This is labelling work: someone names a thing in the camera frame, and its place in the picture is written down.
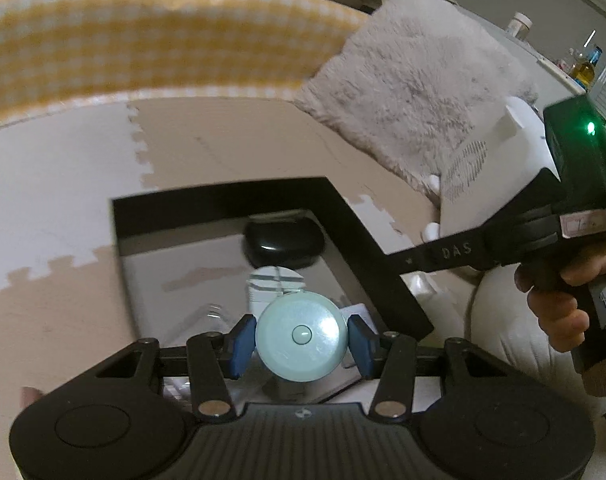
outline white leather cushion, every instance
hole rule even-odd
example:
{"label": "white leather cushion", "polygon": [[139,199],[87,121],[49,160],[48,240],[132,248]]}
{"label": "white leather cushion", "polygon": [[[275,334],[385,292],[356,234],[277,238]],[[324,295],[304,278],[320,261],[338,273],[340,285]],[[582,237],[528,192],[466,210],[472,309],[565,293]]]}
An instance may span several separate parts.
{"label": "white leather cushion", "polygon": [[527,295],[514,285],[515,269],[497,267],[481,280],[470,317],[472,343],[584,406],[595,420],[606,412],[606,398],[587,395],[571,354],[551,348]]}

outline checkered tablecloth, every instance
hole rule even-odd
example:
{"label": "checkered tablecloth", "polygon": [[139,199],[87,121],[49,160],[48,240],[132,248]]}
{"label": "checkered tablecloth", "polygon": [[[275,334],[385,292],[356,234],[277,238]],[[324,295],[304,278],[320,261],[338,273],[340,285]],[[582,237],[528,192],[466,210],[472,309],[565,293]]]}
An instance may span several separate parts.
{"label": "checkered tablecloth", "polygon": [[0,0],[0,126],[159,96],[290,99],[366,19],[326,0]]}

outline device handle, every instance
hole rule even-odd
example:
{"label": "device handle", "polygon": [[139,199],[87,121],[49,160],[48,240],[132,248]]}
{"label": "device handle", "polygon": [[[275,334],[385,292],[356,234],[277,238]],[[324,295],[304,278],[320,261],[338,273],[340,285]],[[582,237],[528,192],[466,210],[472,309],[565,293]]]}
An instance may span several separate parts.
{"label": "device handle", "polygon": [[585,391],[606,397],[606,275],[585,285],[570,286],[560,276],[561,259],[532,260],[524,264],[538,290],[558,290],[576,298],[578,308],[590,318],[585,341],[572,350],[574,369],[581,374]]}

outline white sticker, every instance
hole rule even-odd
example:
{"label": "white sticker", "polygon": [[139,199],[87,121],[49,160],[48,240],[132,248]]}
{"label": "white sticker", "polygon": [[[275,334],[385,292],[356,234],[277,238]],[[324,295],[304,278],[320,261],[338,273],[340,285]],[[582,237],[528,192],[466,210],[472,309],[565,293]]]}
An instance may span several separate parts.
{"label": "white sticker", "polygon": [[561,215],[563,238],[578,238],[606,232],[606,209],[591,209]]}

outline bottle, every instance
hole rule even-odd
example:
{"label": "bottle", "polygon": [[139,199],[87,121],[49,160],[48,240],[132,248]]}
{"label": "bottle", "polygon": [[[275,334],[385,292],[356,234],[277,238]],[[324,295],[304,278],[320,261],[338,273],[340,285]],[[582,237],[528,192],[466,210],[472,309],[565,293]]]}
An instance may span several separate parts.
{"label": "bottle", "polygon": [[596,47],[588,56],[587,60],[578,64],[570,74],[570,76],[586,90],[594,81],[596,76],[594,67],[596,66],[596,63],[598,63],[601,54],[603,54],[601,47]]}

